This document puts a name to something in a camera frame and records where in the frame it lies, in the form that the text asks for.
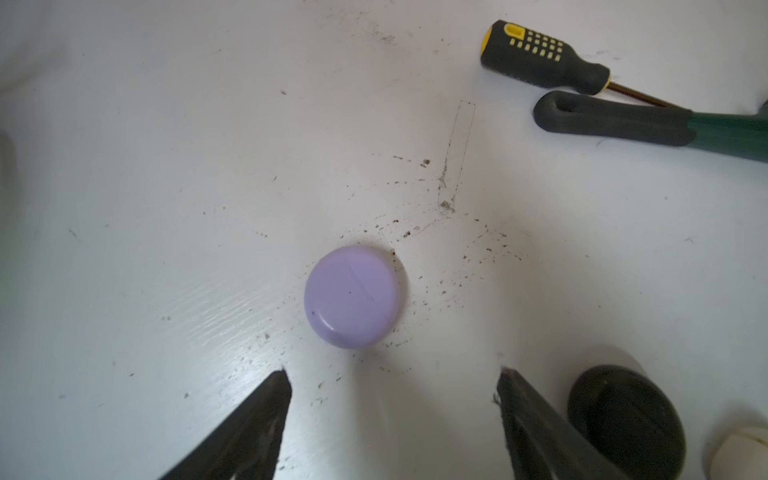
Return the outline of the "black round charging case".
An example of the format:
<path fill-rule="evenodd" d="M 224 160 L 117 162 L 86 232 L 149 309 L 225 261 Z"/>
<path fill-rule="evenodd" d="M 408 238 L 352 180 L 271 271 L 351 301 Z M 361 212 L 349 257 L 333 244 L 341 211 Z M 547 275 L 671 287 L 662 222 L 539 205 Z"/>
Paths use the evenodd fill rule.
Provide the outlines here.
<path fill-rule="evenodd" d="M 677 479 L 686 438 L 677 410 L 646 376 L 618 365 L 583 372 L 571 387 L 570 424 L 631 479 Z"/>

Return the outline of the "cream earbud charging case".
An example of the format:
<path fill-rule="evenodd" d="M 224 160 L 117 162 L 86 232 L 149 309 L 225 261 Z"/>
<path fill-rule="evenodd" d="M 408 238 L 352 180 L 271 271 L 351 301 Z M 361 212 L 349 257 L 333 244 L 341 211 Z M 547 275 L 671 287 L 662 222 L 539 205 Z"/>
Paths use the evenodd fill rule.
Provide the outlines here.
<path fill-rule="evenodd" d="M 744 427 L 732 432 L 713 453 L 711 480 L 767 480 L 767 429 Z"/>

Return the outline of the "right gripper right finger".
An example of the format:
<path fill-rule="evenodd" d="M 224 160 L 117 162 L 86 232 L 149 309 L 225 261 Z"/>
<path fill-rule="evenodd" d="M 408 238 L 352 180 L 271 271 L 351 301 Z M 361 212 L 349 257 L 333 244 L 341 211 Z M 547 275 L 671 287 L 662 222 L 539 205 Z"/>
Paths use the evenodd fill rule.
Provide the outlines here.
<path fill-rule="evenodd" d="M 516 479 L 624 479 L 516 370 L 496 386 L 505 443 Z"/>

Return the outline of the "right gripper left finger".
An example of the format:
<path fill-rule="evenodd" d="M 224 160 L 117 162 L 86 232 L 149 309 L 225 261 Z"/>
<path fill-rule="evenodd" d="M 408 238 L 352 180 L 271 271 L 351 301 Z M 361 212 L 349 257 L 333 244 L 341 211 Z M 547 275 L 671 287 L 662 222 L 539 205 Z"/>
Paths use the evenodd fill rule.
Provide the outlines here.
<path fill-rule="evenodd" d="M 272 372 L 164 478 L 272 479 L 291 398 L 287 372 Z"/>

